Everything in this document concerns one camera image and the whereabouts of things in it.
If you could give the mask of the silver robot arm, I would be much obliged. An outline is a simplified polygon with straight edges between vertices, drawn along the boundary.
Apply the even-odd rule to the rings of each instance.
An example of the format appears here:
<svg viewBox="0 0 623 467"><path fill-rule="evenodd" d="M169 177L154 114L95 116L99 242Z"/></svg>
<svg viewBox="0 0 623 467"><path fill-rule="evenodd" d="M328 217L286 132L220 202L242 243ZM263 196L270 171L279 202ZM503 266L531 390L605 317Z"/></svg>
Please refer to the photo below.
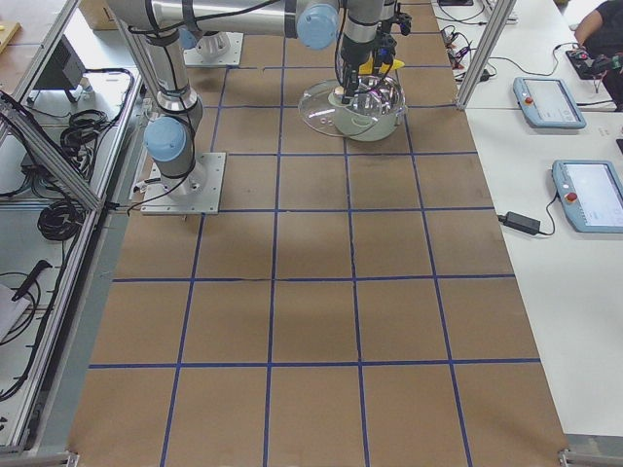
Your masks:
<svg viewBox="0 0 623 467"><path fill-rule="evenodd" d="M385 22L375 24L370 29L372 36L364 37L363 42L357 42L359 36L367 31L364 28L352 29L354 23L347 23L349 29L339 30L330 26L328 32L321 32L319 26L313 26L305 32L298 30L298 39L312 50L322 50L335 44L335 66L342 73L354 73L368 76L382 76L392 70L405 66L404 62L395 58L396 41L391 36L390 26ZM187 29L180 30L182 48L194 50L202 57L200 66L208 63L218 63L233 48L234 34L232 32L191 33Z"/></svg>
<svg viewBox="0 0 623 467"><path fill-rule="evenodd" d="M206 185L206 171L195 153L202 119L199 95L189 82L183 33L195 38L236 32L296 39L310 50L337 45L342 59L335 84L321 84L302 99L302 115L318 130L353 137L374 125L381 103L362 109L366 90L362 68L381 49L378 34L387 19L382 1L112 1L128 34L142 38L162 115L147 126L144 144L160 174L165 193L189 199Z"/></svg>

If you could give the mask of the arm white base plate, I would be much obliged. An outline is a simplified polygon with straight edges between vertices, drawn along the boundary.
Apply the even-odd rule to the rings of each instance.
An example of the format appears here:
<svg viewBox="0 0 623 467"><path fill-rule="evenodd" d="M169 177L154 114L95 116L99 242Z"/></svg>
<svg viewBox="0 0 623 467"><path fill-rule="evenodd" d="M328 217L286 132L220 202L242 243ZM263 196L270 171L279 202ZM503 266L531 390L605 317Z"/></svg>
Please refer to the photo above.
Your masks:
<svg viewBox="0 0 623 467"><path fill-rule="evenodd" d="M216 68L239 66L243 34L237 32L219 32L204 35L190 49L184 52L187 67Z"/></svg>
<svg viewBox="0 0 623 467"><path fill-rule="evenodd" d="M219 212L226 154L200 153L194 171L175 190L177 181L162 178L153 162L151 178L158 178L146 187L146 202L139 206L145 215L217 214Z"/></svg>

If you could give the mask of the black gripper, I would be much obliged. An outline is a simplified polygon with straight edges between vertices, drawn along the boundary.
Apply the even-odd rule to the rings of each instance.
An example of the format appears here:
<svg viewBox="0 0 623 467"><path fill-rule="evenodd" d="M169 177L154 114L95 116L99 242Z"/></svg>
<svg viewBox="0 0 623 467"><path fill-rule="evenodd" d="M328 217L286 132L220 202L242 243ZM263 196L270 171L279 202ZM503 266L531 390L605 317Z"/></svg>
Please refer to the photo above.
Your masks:
<svg viewBox="0 0 623 467"><path fill-rule="evenodd" d="M341 72L341 83L343 84L343 93L341 103L347 105L350 98L356 96L359 89L359 68L370 57L373 41L356 42L345 36L342 39L340 47L340 56L343 61Z"/></svg>
<svg viewBox="0 0 623 467"><path fill-rule="evenodd" d="M383 64L391 64L395 57L395 40L389 32L382 29L377 31L374 46L374 68L378 70Z"/></svg>

